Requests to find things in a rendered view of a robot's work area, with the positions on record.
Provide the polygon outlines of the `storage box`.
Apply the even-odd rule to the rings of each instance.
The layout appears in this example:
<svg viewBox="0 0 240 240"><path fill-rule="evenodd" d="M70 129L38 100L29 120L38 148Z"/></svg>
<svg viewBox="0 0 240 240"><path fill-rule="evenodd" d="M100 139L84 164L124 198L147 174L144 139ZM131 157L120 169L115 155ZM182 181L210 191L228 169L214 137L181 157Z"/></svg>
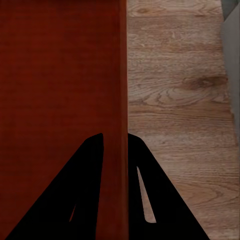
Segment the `storage box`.
<svg viewBox="0 0 240 240"><path fill-rule="evenodd" d="M127 0L0 0L0 240L100 133L95 240L129 240Z"/></svg>

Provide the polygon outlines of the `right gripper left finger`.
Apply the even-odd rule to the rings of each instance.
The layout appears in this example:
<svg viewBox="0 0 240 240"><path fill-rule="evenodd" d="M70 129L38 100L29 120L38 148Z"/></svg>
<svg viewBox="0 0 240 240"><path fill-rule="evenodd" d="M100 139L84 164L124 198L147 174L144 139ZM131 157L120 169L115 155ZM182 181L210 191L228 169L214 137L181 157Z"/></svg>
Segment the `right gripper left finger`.
<svg viewBox="0 0 240 240"><path fill-rule="evenodd" d="M87 138L5 240L95 240L103 156Z"/></svg>

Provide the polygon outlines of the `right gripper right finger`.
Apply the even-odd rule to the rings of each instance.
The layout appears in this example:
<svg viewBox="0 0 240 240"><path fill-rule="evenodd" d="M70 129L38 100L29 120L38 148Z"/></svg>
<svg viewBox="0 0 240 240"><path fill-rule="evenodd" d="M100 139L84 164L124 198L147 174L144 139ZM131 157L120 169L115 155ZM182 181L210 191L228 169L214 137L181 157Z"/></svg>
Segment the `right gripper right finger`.
<svg viewBox="0 0 240 240"><path fill-rule="evenodd" d="M137 167L156 223L145 220ZM128 134L129 240L211 240L145 142Z"/></svg>

